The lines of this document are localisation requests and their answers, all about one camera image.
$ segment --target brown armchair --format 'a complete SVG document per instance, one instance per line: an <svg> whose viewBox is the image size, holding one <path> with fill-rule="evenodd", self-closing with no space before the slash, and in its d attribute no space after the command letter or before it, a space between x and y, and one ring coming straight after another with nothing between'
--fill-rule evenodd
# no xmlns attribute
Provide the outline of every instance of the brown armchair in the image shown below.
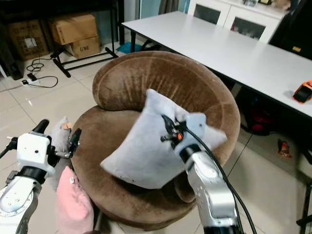
<svg viewBox="0 0 312 234"><path fill-rule="evenodd" d="M101 167L125 139L152 88L189 112L203 112L207 123L223 130L228 140L214 150L222 165L239 133L240 116L233 96L203 65L168 52L138 52L103 66L93 81L98 104L75 123L81 145L72 159L80 183L93 202L111 219L146 231L164 228L195 205L185 174L160 190L147 190L114 178Z"/></svg>

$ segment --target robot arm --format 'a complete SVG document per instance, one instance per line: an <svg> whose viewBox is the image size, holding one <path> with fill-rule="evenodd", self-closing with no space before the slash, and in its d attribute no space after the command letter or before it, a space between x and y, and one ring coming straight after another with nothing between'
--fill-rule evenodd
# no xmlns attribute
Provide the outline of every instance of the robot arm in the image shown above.
<svg viewBox="0 0 312 234"><path fill-rule="evenodd" d="M201 150L198 141L185 129L197 136L204 135L206 117L194 113L186 116L184 122L174 123L162 116L168 132L161 141L170 140L176 155L185 163L185 171L192 187L204 232L207 234L242 234L238 225L235 199L223 175L209 156Z"/></svg>
<svg viewBox="0 0 312 234"><path fill-rule="evenodd" d="M0 158L17 150L20 172L11 173L0 191L0 233L26 234L28 222L37 208L41 185L55 172L60 157L70 158L79 145L78 129L68 142L68 152L55 152L51 138L44 135L48 120L42 120L30 133L13 137Z"/></svg>

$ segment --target power cord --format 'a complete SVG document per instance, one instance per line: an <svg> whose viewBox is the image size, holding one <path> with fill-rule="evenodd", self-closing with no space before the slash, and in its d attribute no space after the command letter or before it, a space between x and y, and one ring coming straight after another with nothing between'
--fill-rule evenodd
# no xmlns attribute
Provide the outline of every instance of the power cord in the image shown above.
<svg viewBox="0 0 312 234"><path fill-rule="evenodd" d="M185 126L185 130L191 134L204 148L205 150L207 151L208 155L213 159L213 161L215 162L215 164L217 165L218 169L221 171L221 174L223 176L223 179L225 181L225 183L228 185L229 189L231 190L231 192L234 194L234 196L237 198L238 202L240 203L240 205L243 207L243 210L247 216L247 219L249 221L249 224L250 224L250 227L252 229L252 232L253 234L257 234L257 231L254 227L254 222L243 202L243 200L240 198L240 196L238 195L238 193L236 192L236 190L233 188L233 186L230 184L224 170L222 169L222 166L220 165L219 161L215 158L214 154L211 152L211 150L208 148L208 146L198 137L195 135L195 133L193 133L190 129L188 129L186 126ZM237 219L239 219L240 221L240 217L239 217L239 211L238 211L238 207L237 207L237 204L235 202L235 209L236 209L236 213L237 213Z"/></svg>
<svg viewBox="0 0 312 234"><path fill-rule="evenodd" d="M44 78L55 78L56 82L54 85L44 86L44 85L30 84L25 79L21 81L22 84L23 85L30 85L30 86L34 86L34 87L38 87L38 88L53 88L53 87L55 87L59 82L59 79L56 76L44 76L44 77L36 78L35 75L33 74L34 72L41 71L42 67L44 67L44 64L41 62L41 60L51 60L51 59L52 58L36 58L31 62L31 64L29 66L26 67L26 70L30 72L29 74L27 74L27 76L30 78L31 81L36 81L36 80L40 80L40 79L44 79Z"/></svg>

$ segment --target chair backrest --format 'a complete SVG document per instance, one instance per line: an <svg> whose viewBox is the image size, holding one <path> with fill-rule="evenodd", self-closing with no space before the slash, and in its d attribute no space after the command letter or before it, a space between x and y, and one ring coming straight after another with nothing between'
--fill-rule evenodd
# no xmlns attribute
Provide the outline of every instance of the chair backrest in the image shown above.
<svg viewBox="0 0 312 234"><path fill-rule="evenodd" d="M223 130L228 141L214 153L221 164L227 161L239 133L238 107L223 82L194 60L161 51L121 56L97 72L93 96L105 110L141 111L149 88L189 112L203 112L210 126Z"/></svg>

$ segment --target pink cloth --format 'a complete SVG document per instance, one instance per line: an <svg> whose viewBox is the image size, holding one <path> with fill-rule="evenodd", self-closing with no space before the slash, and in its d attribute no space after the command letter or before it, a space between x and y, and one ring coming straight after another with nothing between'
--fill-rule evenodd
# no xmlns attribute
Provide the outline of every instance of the pink cloth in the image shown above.
<svg viewBox="0 0 312 234"><path fill-rule="evenodd" d="M57 189L56 222L62 234L93 230L93 207L76 174L66 167Z"/></svg>

